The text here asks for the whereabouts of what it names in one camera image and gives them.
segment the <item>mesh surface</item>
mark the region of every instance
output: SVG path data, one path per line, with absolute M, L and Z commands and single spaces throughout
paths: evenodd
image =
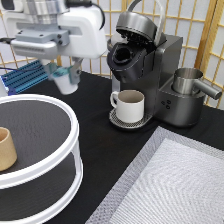
M 152 118 L 151 115 L 145 114 L 144 117 L 140 121 L 138 121 L 138 122 L 135 122 L 135 123 L 124 123 L 123 121 L 121 121 L 121 120 L 119 120 L 117 118 L 115 109 L 113 109 L 110 112 L 110 114 L 109 114 L 109 119 L 112 122 L 112 124 L 114 124 L 118 128 L 130 129 L 130 130 L 144 127 L 151 118 Z
M 27 218 L 56 203 L 75 178 L 72 154 L 48 173 L 25 184 L 0 190 L 0 223 Z
M 128 166 L 126 171 L 122 174 L 120 179 L 107 194 L 105 199 L 101 202 L 86 224 L 109 223 L 112 215 L 117 210 L 118 206 L 121 204 L 122 200 L 127 195 L 165 138 L 224 160 L 224 152 L 159 127 L 145 144 L 140 153 Z
M 165 139 L 110 223 L 222 223 L 223 170 L 223 160 Z
M 1 104 L 0 127 L 10 130 L 18 159 L 0 175 L 31 166 L 57 150 L 67 139 L 71 122 L 60 107 L 35 100 Z

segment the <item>black tabletop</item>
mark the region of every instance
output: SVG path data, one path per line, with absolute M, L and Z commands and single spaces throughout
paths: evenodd
M 112 109 L 111 86 L 109 79 L 83 73 L 79 89 L 71 95 L 61 95 L 50 81 L 24 92 L 64 101 L 74 110 L 80 124 L 83 181 L 71 203 L 49 224 L 85 223 L 158 126 L 224 150 L 224 111 L 205 106 L 199 123 L 191 128 L 175 128 L 153 120 L 136 132 L 116 129 L 108 119 Z

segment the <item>white round container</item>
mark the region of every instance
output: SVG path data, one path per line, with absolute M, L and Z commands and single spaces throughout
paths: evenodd
M 74 111 L 67 104 L 58 99 L 41 95 L 17 95 L 11 97 L 2 97 L 0 98 L 0 108 L 1 104 L 7 102 L 24 101 L 24 100 L 42 101 L 60 107 L 68 115 L 70 119 L 71 130 L 65 142 L 50 156 L 24 169 L 0 175 L 0 189 L 15 187 L 17 185 L 24 184 L 26 182 L 29 182 L 31 180 L 40 177 L 41 175 L 46 174 L 48 171 L 52 170 L 59 163 L 61 163 L 71 152 L 74 156 L 76 175 L 72 185 L 63 195 L 63 197 L 61 197 L 56 203 L 54 203 L 44 211 L 41 211 L 38 214 L 20 220 L 14 220 L 14 221 L 0 220 L 1 224 L 3 223 L 38 224 L 48 221 L 49 219 L 57 215 L 60 211 L 62 211 L 67 206 L 67 204 L 73 199 L 73 197 L 75 196 L 76 192 L 80 187 L 83 177 L 83 166 L 80 157 L 79 142 L 78 142 L 79 125 Z

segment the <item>small wooden cup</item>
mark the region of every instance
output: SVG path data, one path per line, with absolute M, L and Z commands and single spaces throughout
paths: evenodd
M 8 129 L 0 127 L 0 171 L 11 167 L 17 160 L 15 146 Z

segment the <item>black coffee maker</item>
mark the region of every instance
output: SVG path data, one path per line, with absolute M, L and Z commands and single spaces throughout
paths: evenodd
M 162 32 L 165 13 L 159 0 L 160 21 L 157 27 L 148 17 L 133 13 L 141 0 L 133 1 L 118 19 L 116 30 L 120 35 L 117 43 L 108 41 L 110 52 L 107 63 L 113 73 L 113 83 L 120 90 L 138 90 L 145 96 L 145 117 L 138 124 L 124 124 L 114 113 L 110 121 L 125 129 L 144 126 L 151 118 L 157 118 L 178 127 L 187 127 L 199 121 L 205 93 L 218 99 L 221 94 L 212 90 L 182 94 L 173 89 L 174 74 L 178 68 L 183 38 Z

